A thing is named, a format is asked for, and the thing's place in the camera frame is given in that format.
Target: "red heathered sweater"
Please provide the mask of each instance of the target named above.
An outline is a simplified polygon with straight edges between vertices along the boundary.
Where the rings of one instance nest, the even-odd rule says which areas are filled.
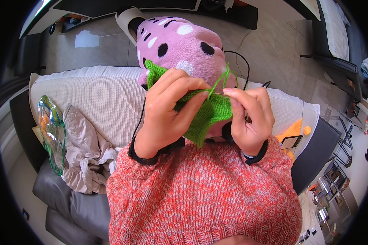
[[[198,149],[186,140],[152,166],[130,158],[128,148],[107,183],[111,245],[211,244],[232,235],[267,244],[297,241],[302,216],[293,164],[275,137],[251,166],[234,144]]]

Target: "smartphone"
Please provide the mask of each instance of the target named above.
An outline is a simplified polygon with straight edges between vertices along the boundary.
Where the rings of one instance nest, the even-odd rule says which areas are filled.
[[[302,135],[285,137],[281,143],[281,149],[283,150],[296,147],[300,143],[302,138]]]

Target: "fingernail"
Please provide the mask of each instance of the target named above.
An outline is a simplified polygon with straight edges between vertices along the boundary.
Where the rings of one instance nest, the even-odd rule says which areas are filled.
[[[230,93],[232,89],[224,89],[224,94]]]
[[[234,98],[229,98],[229,99],[230,99],[230,103],[231,103],[232,106],[236,106],[236,105],[239,104],[239,102],[236,99],[234,99]]]
[[[202,94],[201,94],[201,97],[202,97],[202,99],[206,99],[207,97],[208,97],[208,95],[210,94],[210,92],[209,91],[204,91],[204,92],[202,92]]]

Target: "green yarn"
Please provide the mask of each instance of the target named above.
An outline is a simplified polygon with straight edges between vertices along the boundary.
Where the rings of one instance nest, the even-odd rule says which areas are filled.
[[[167,69],[153,64],[151,60],[147,60],[145,62],[145,67],[149,70],[149,74],[147,76],[147,87],[148,89],[150,89],[155,84],[155,82],[157,82],[157,80],[167,71]],[[190,127],[183,135],[188,140],[191,140],[193,143],[195,143],[198,148],[201,148],[203,146],[204,138],[206,137],[207,131],[213,124],[219,121],[228,120],[232,117],[229,98],[214,93],[217,84],[221,81],[223,77],[225,77],[223,83],[223,87],[225,88],[229,73],[233,73],[235,75],[237,87],[239,87],[236,74],[233,71],[229,70],[229,63],[227,63],[226,65],[226,70],[227,71],[223,73],[221,77],[215,82],[213,88],[198,89],[188,95],[185,95],[179,101],[177,101],[174,108],[174,110],[180,111],[186,104],[186,102],[190,98],[192,98],[192,96],[196,95],[199,92],[210,91],[208,98],[203,102],[199,111],[193,118]]]

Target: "orange cap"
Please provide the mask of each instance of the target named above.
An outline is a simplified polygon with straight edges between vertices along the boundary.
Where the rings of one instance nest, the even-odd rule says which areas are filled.
[[[305,126],[304,128],[304,134],[309,135],[311,133],[312,129],[310,126]]]

